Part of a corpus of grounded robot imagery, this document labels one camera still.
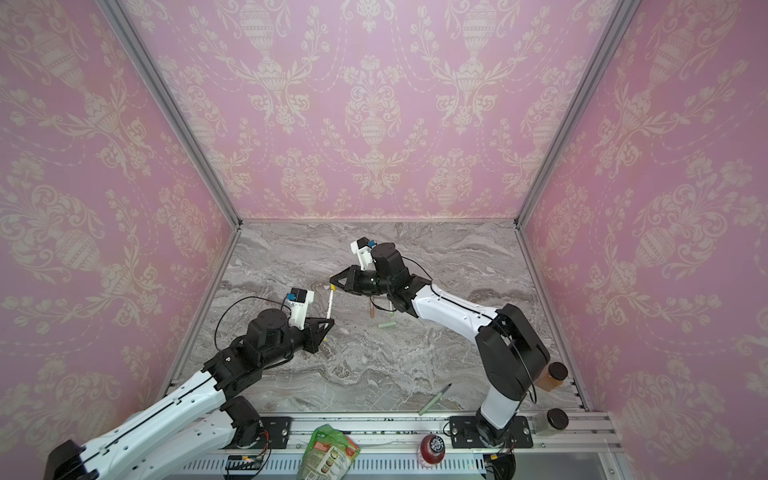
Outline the white pen yellow tip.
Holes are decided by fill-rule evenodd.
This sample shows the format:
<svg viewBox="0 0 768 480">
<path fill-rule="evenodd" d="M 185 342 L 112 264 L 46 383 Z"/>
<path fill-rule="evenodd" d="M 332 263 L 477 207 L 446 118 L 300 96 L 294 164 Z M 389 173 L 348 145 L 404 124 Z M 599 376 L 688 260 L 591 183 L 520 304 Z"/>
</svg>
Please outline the white pen yellow tip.
<svg viewBox="0 0 768 480">
<path fill-rule="evenodd" d="M 329 291 L 328 302 L 327 302 L 327 309 L 326 309 L 326 317 L 325 317 L 327 320 L 330 320 L 331 317 L 332 317 L 332 309 L 333 309 L 333 301 L 334 301 L 335 291 L 332 292 L 332 293 Z"/>
</svg>

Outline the pale green pen dark tip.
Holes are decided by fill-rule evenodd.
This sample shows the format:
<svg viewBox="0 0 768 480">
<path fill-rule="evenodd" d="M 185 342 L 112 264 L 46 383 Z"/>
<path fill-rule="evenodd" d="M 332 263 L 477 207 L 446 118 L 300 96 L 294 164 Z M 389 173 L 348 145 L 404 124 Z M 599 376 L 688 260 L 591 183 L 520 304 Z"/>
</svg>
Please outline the pale green pen dark tip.
<svg viewBox="0 0 768 480">
<path fill-rule="evenodd" d="M 451 383 L 440 389 L 437 393 L 435 393 L 428 401 L 427 403 L 420 408 L 420 410 L 417 412 L 419 416 L 425 415 L 427 412 L 429 412 L 436 404 L 438 404 L 445 393 L 450 389 L 452 386 Z"/>
</svg>

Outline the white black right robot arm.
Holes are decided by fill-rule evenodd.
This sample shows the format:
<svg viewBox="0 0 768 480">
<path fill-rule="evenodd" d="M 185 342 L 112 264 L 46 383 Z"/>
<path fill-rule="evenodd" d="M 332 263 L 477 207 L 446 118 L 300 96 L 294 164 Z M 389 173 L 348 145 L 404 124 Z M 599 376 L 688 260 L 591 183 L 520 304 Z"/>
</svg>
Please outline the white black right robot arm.
<svg viewBox="0 0 768 480">
<path fill-rule="evenodd" d="M 346 293 L 385 296 L 395 311 L 437 323 L 477 347 L 489 391 L 476 413 L 477 431 L 490 447 L 511 437 L 523 401 L 538 401 L 536 380 L 550 363 L 550 353 L 522 310 L 512 304 L 494 309 L 451 295 L 410 272 L 396 277 L 353 265 L 330 283 Z"/>
</svg>

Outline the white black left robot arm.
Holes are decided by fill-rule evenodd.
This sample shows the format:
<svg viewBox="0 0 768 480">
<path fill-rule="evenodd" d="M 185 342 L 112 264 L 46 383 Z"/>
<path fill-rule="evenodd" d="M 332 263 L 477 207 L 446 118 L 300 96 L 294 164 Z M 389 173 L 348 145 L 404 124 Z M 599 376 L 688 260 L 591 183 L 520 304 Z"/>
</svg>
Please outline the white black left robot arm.
<svg viewBox="0 0 768 480">
<path fill-rule="evenodd" d="M 168 396 L 83 445 L 67 440 L 55 447 L 45 478 L 162 479 L 214 450 L 252 445 L 262 427 L 242 392 L 296 352 L 316 353 L 334 324 L 311 317 L 297 327 L 280 309 L 260 312 L 245 334 Z"/>
</svg>

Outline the green snack bag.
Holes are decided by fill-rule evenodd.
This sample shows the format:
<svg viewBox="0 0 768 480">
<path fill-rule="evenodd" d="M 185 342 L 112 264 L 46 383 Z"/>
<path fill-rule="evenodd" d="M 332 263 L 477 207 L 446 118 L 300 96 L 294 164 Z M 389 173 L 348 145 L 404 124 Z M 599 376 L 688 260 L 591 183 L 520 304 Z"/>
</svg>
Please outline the green snack bag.
<svg viewBox="0 0 768 480">
<path fill-rule="evenodd" d="M 360 454 L 360 447 L 329 424 L 314 430 L 302 456 L 298 480 L 340 480 Z"/>
</svg>

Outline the red emergency stop button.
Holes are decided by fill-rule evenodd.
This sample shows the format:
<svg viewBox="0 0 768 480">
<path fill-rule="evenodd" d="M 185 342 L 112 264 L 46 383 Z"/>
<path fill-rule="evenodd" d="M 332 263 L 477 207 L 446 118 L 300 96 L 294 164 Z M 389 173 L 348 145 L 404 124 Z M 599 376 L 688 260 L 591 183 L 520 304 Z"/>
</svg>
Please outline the red emergency stop button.
<svg viewBox="0 0 768 480">
<path fill-rule="evenodd" d="M 440 435 L 429 434 L 419 444 L 417 459 L 424 468 L 434 468 L 444 460 L 445 453 L 444 439 Z"/>
</svg>

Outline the amber jar black lid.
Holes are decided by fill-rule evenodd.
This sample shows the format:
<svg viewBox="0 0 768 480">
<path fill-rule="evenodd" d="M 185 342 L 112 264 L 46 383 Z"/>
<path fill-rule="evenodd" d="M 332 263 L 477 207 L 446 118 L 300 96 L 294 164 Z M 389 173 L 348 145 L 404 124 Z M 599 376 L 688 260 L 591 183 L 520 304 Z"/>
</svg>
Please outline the amber jar black lid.
<svg viewBox="0 0 768 480">
<path fill-rule="evenodd" d="M 558 389 L 569 376 L 569 370 L 565 364 L 553 361 L 547 365 L 536 381 L 536 386 L 543 391 L 552 392 Z"/>
</svg>

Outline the clear jar black lid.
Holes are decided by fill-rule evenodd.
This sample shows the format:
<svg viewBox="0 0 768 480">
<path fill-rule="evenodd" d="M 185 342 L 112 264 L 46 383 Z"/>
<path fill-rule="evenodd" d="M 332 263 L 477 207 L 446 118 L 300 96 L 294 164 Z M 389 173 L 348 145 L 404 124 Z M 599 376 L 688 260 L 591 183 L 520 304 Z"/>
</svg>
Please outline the clear jar black lid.
<svg viewBox="0 0 768 480">
<path fill-rule="evenodd" d="M 569 423 L 568 414 L 560 408 L 540 411 L 531 420 L 534 434 L 542 437 L 553 436 L 565 431 Z"/>
</svg>

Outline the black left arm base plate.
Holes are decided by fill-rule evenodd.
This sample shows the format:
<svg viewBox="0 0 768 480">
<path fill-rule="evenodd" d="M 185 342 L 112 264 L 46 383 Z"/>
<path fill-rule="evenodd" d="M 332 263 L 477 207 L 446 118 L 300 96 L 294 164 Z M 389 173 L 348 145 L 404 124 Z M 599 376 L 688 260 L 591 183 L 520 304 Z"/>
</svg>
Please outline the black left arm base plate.
<svg viewBox="0 0 768 480">
<path fill-rule="evenodd" d="M 234 443 L 240 449 L 278 449 L 287 447 L 293 418 L 290 416 L 260 417 L 238 429 Z"/>
</svg>

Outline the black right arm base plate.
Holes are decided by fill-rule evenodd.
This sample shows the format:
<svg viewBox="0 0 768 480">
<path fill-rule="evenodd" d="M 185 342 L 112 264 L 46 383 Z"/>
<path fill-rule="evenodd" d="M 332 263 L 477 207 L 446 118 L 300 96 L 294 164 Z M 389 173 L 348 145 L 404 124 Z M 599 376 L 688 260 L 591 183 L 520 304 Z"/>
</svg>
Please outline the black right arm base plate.
<svg viewBox="0 0 768 480">
<path fill-rule="evenodd" d="M 529 449 L 533 439 L 527 419 L 514 416 L 503 429 L 497 429 L 478 415 L 450 416 L 449 437 L 456 449 Z"/>
</svg>

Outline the aluminium front rail frame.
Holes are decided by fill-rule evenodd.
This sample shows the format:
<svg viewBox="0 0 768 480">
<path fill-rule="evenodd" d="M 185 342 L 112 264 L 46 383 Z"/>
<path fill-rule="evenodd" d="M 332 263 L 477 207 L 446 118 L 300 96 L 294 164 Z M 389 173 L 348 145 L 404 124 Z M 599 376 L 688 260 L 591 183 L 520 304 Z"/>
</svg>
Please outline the aluminium front rail frame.
<svg viewBox="0 0 768 480">
<path fill-rule="evenodd" d="M 240 449 L 227 446 L 202 455 L 162 479 L 293 479 L 315 429 L 329 424 L 342 431 L 361 452 L 347 473 L 349 479 L 495 479 L 512 472 L 516 479 L 630 479 L 622 445 L 605 413 L 567 412 L 568 428 L 553 436 L 537 436 L 531 420 L 540 411 L 521 411 L 533 439 L 529 449 L 456 449 L 448 435 L 450 416 L 471 412 L 284 413 L 293 418 L 287 447 Z M 424 468 L 417 459 L 422 438 L 440 435 L 444 460 Z M 510 455 L 514 467 L 498 460 Z"/>
</svg>

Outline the aluminium left corner post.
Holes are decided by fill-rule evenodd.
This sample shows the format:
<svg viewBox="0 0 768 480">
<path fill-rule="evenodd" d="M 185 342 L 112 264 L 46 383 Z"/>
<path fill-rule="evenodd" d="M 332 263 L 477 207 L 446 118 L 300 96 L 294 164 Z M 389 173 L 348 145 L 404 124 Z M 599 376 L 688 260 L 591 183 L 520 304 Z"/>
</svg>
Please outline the aluminium left corner post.
<svg viewBox="0 0 768 480">
<path fill-rule="evenodd" d="M 195 137 L 191 124 L 185 119 L 179 103 L 175 100 L 170 87 L 164 80 L 157 62 L 133 26 L 127 10 L 119 1 L 97 0 L 96 4 L 228 222 L 234 229 L 239 230 L 242 226 L 242 219 L 238 215 L 233 201 L 218 178 L 215 169 L 206 158 L 202 144 Z"/>
</svg>

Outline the aluminium corner post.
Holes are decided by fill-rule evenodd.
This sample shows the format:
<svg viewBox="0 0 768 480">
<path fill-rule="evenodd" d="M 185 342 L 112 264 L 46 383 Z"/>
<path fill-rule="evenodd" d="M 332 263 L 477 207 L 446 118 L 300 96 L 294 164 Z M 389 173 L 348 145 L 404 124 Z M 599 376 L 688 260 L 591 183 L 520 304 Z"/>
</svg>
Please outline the aluminium corner post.
<svg viewBox="0 0 768 480">
<path fill-rule="evenodd" d="M 605 31 L 587 62 L 583 77 L 524 199 L 520 213 L 516 218 L 516 226 L 519 231 L 522 231 L 531 222 L 535 207 L 554 173 L 558 159 L 589 106 L 591 98 L 640 4 L 640 0 L 621 0 L 616 3 Z"/>
<path fill-rule="evenodd" d="M 133 26 L 127 10 L 119 1 L 97 0 L 96 4 L 228 222 L 234 229 L 239 230 L 242 226 L 242 219 L 238 215 L 233 201 L 218 178 L 215 169 L 206 158 L 202 144 L 195 137 L 191 124 L 185 119 L 179 103 L 175 100 L 170 87 L 164 80 L 157 62 Z"/>
</svg>

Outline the aluminium right corner post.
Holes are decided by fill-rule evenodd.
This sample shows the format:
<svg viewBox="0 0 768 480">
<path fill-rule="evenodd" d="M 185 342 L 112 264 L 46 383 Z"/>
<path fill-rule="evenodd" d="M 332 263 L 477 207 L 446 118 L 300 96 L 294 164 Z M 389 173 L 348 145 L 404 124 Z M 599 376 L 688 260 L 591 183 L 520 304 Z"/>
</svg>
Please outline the aluminium right corner post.
<svg viewBox="0 0 768 480">
<path fill-rule="evenodd" d="M 616 3 L 605 31 L 587 62 L 583 77 L 524 199 L 520 213 L 516 218 L 516 226 L 519 231 L 522 231 L 531 222 L 535 207 L 554 173 L 558 159 L 589 106 L 591 98 L 640 4 L 640 0 L 621 0 Z"/>
</svg>

